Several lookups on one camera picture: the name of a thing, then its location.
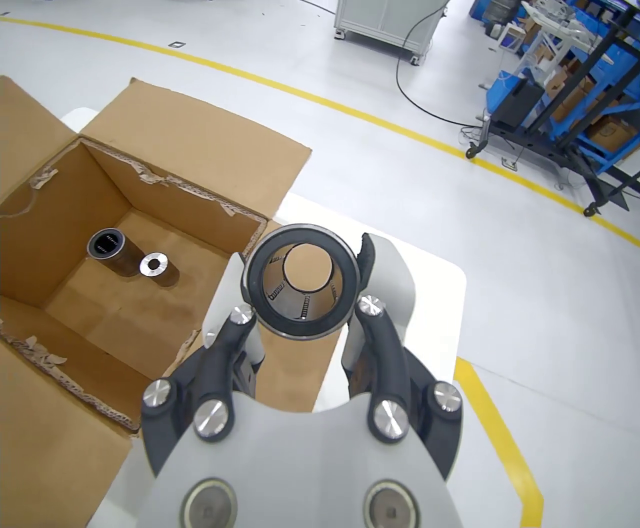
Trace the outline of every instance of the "black rubber seal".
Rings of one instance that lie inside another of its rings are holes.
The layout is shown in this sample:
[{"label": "black rubber seal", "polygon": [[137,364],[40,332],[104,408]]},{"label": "black rubber seal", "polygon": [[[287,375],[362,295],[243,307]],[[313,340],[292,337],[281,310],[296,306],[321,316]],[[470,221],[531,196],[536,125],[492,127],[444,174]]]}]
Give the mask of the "black rubber seal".
[{"label": "black rubber seal", "polygon": [[[96,243],[98,242],[98,240],[100,238],[106,237],[107,235],[111,235],[112,237],[114,237],[116,239],[116,245],[111,251],[109,251],[107,253],[100,253],[95,249],[95,245],[96,245]],[[122,246],[124,244],[124,240],[125,240],[124,239],[124,234],[119,229],[115,229],[113,227],[110,227],[110,228],[107,228],[107,229],[102,229],[102,230],[98,231],[95,235],[93,235],[91,237],[91,239],[89,240],[89,243],[87,244],[88,253],[94,259],[99,259],[99,260],[108,259],[108,258],[114,256],[116,253],[118,253],[122,249]]]},{"label": "black rubber seal", "polygon": [[[285,246],[299,244],[311,244],[326,251],[342,273],[342,293],[336,304],[329,313],[312,321],[293,321],[280,315],[269,304],[262,287],[264,270],[271,256]],[[360,291],[360,281],[352,257],[334,238],[320,231],[296,228],[272,237],[257,249],[248,269],[247,289],[247,302],[266,325],[287,335],[308,337],[330,331],[347,317]]]},{"label": "black rubber seal", "polygon": [[373,264],[376,262],[376,248],[369,233],[362,234],[362,247],[357,261],[360,269],[360,291],[363,291],[369,285]]}]

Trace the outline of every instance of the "black cable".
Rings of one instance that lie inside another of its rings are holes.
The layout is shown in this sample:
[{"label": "black cable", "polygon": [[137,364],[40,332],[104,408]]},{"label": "black cable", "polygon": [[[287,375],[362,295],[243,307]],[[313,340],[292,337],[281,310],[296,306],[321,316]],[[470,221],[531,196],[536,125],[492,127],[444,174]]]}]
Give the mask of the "black cable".
[{"label": "black cable", "polygon": [[516,163],[518,162],[518,160],[520,159],[520,156],[522,156],[522,153],[524,152],[524,147],[522,147],[522,150],[520,151],[520,153],[518,154],[518,157],[515,159],[515,161],[513,162],[514,165],[516,165]]},{"label": "black cable", "polygon": [[[433,13],[429,13],[427,16],[425,16],[424,18],[421,18],[420,20],[418,20],[413,27],[409,30],[409,33],[406,34],[406,37],[404,38],[404,42],[402,43],[402,48],[404,49],[404,45],[406,44],[407,40],[409,40],[409,37],[411,36],[411,34],[413,33],[413,30],[419,25],[422,24],[426,19],[431,18],[432,16],[434,16],[437,12],[443,10],[445,7],[447,7],[447,4],[449,3],[449,0],[445,0],[445,3],[440,6],[438,9],[436,9]],[[419,104],[417,104],[414,100],[411,99],[411,97],[409,97],[404,90],[402,89],[402,86],[400,86],[400,80],[398,78],[398,72],[400,70],[400,61],[402,59],[402,52],[400,52],[398,54],[398,62],[396,63],[396,85],[398,87],[398,90],[400,90],[400,93],[402,93],[402,95],[404,95],[405,99],[407,101],[409,101],[411,104],[413,104],[413,106],[415,106],[417,109],[422,110],[425,114],[430,115],[431,117],[435,117],[436,119],[439,119],[440,121],[444,121],[445,123],[451,123],[452,125],[458,125],[460,127],[475,127],[475,125],[469,125],[467,123],[458,123],[457,121],[452,121],[451,119],[446,119],[444,117],[441,117],[439,115],[434,114],[433,112],[429,112],[428,110],[424,109],[422,106],[420,106]]]},{"label": "black cable", "polygon": [[327,9],[326,7],[319,6],[318,4],[314,4],[313,2],[310,2],[309,0],[300,0],[300,1],[304,2],[305,4],[309,4],[310,6],[317,7],[318,9],[322,9],[322,11],[326,11],[327,13],[331,13],[332,15],[335,15],[335,13],[333,11]]}]

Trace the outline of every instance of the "cardboard box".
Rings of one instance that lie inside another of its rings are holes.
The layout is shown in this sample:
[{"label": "cardboard box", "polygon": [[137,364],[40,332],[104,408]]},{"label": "cardboard box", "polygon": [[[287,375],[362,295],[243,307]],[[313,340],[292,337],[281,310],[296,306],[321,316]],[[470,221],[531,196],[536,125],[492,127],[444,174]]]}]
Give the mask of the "cardboard box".
[{"label": "cardboard box", "polygon": [[560,70],[547,81],[545,92],[551,99],[553,99],[557,93],[563,89],[566,79],[566,70],[564,68],[560,68]]},{"label": "cardboard box", "polygon": [[527,17],[524,20],[522,25],[522,29],[527,33],[522,41],[523,44],[531,45],[533,40],[536,38],[538,31],[540,30],[540,25],[536,24],[531,17]]},{"label": "cardboard box", "polygon": [[[310,149],[141,81],[80,135],[7,77],[0,108],[0,525],[80,527],[127,455],[144,388],[191,345],[230,254],[277,227]],[[178,284],[87,259],[106,227],[165,252]],[[261,330],[257,399],[310,411],[337,334],[291,342]]]},{"label": "cardboard box", "polygon": [[[551,81],[549,81],[549,83],[547,83],[547,86],[549,86],[550,84],[552,85],[550,90],[547,90],[547,93],[549,93],[550,97],[555,97],[558,92],[560,92],[560,90],[562,89],[562,87],[564,86],[564,84],[566,83],[566,80],[570,77],[570,73],[569,71],[565,68],[563,68],[564,70],[564,74],[563,73],[558,73],[556,76],[554,76],[552,78]],[[560,79],[564,76],[564,81],[562,81],[561,86],[558,86],[558,84],[560,83]],[[595,83],[593,82],[593,80],[590,77],[585,77],[583,80],[580,81],[580,84],[573,89],[573,91],[569,94],[569,96],[567,96],[567,98],[562,102],[562,104],[556,108],[556,110],[551,114],[551,116],[553,117],[553,119],[556,120],[556,122],[560,122],[562,120],[564,120],[570,113],[571,111],[578,106],[578,104],[585,98],[587,97],[588,93],[595,87]],[[597,98],[588,106],[587,111],[591,110],[591,108],[593,108],[594,106],[596,106],[596,104],[598,103],[598,101],[600,101],[602,99],[602,97],[604,96],[605,92],[600,93]],[[614,100],[611,102],[611,104],[609,104],[608,108],[611,108],[612,106],[615,106],[618,104],[618,101]],[[600,119],[600,116],[596,116],[593,121],[591,121],[592,124],[594,124],[595,122],[597,122]]]},{"label": "cardboard box", "polygon": [[545,44],[541,44],[536,49],[534,56],[536,57],[536,63],[540,64],[542,59],[552,60],[554,53]]},{"label": "cardboard box", "polygon": [[607,115],[589,126],[587,137],[609,152],[615,152],[636,134],[635,127],[615,116]]}]

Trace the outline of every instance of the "corrugated cardboard edge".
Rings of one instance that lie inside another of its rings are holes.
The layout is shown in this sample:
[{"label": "corrugated cardboard edge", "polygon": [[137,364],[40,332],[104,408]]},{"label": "corrugated cardboard edge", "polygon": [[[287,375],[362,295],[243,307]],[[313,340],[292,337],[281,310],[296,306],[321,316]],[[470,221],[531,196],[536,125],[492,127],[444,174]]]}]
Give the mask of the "corrugated cardboard edge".
[{"label": "corrugated cardboard edge", "polygon": [[22,341],[6,334],[3,331],[1,320],[0,339],[7,343],[7,345],[11,346],[18,353],[20,353],[20,355],[24,357],[29,363],[38,367],[48,376],[51,376],[71,394],[84,401],[91,407],[94,407],[100,414],[103,414],[107,418],[118,422],[120,425],[126,427],[131,431],[137,431],[140,428],[140,424],[126,416],[126,414],[116,411],[113,407],[110,407],[104,401],[96,398],[95,396],[92,396],[91,394],[87,394],[80,385],[69,378],[69,376],[67,376],[56,366],[58,361],[52,359],[52,355],[49,354],[49,352],[43,345],[39,343],[35,343],[32,345],[26,341]]},{"label": "corrugated cardboard edge", "polygon": [[161,185],[174,185],[175,187],[178,187],[180,190],[195,195],[199,198],[202,198],[203,200],[208,200],[210,202],[216,202],[220,205],[220,207],[222,207],[222,209],[224,209],[224,211],[229,214],[230,216],[233,216],[236,213],[242,214],[243,216],[247,216],[249,218],[251,218],[252,220],[256,221],[258,223],[258,227],[255,230],[255,232],[253,233],[253,235],[251,236],[249,242],[247,243],[247,245],[245,246],[242,254],[244,257],[246,257],[251,250],[253,249],[253,247],[256,245],[257,241],[260,239],[260,237],[262,236],[262,234],[264,233],[266,227],[267,227],[267,223],[268,220],[262,216],[259,216],[258,214],[255,214],[252,211],[249,211],[248,209],[246,209],[245,207],[242,207],[240,205],[236,205],[236,204],[232,204],[224,199],[222,199],[220,196],[215,195],[214,193],[212,193],[211,191],[207,190],[207,189],[203,189],[197,185],[192,184],[191,182],[187,181],[187,180],[183,180],[181,178],[178,178],[177,176],[173,176],[173,175],[169,175],[167,177],[163,177],[163,176],[159,176],[157,174],[155,174],[147,165],[145,165],[142,162],[136,161],[132,158],[130,158],[129,156],[121,153],[121,152],[117,152],[116,150],[113,150],[112,148],[108,148],[105,147],[104,145],[101,145],[100,143],[96,143],[95,141],[89,140],[87,138],[78,138],[75,141],[73,141],[71,144],[69,144],[67,147],[65,147],[63,150],[61,150],[60,152],[58,152],[58,154],[56,154],[53,158],[51,158],[40,170],[38,170],[34,176],[32,176],[28,182],[29,185],[31,186],[32,192],[33,192],[33,196],[32,199],[30,201],[30,203],[27,205],[27,207],[25,207],[25,209],[23,209],[22,211],[13,213],[13,214],[7,214],[7,215],[0,215],[0,218],[5,217],[5,218],[9,218],[9,217],[15,217],[15,216],[20,216],[21,214],[26,214],[27,212],[29,212],[33,206],[33,204],[35,203],[35,200],[37,199],[37,191],[40,190],[40,188],[46,184],[49,180],[51,180],[51,178],[53,178],[56,175],[56,170],[53,168],[53,165],[55,163],[57,163],[60,159],[62,159],[62,157],[65,154],[68,154],[71,150],[73,150],[74,148],[76,148],[80,143],[82,143],[83,145],[86,145],[87,147],[91,147],[91,148],[95,148],[97,150],[100,150],[101,152],[114,157],[115,159],[122,161],[124,163],[127,163],[128,165],[132,166],[133,169],[136,171],[136,173],[138,174],[138,177],[145,183],[153,185],[153,184],[161,184]]}]

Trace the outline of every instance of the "metal cylinder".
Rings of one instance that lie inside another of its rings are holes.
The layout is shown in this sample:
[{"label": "metal cylinder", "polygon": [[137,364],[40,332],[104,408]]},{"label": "metal cylinder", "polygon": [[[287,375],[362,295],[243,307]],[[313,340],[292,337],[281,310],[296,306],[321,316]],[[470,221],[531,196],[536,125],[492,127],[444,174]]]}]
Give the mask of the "metal cylinder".
[{"label": "metal cylinder", "polygon": [[[326,282],[313,290],[297,287],[287,276],[287,259],[302,244],[324,250],[331,260]],[[334,332],[351,317],[360,271],[351,248],[336,234],[317,225],[293,224],[258,243],[242,284],[244,300],[264,326],[288,339],[308,340]]]},{"label": "metal cylinder", "polygon": [[140,273],[157,285],[168,288],[180,278],[180,271],[164,253],[149,253],[140,261]]},{"label": "metal cylinder", "polygon": [[86,251],[89,256],[122,277],[133,277],[140,270],[142,250],[124,236],[120,229],[101,229],[93,235]]}]

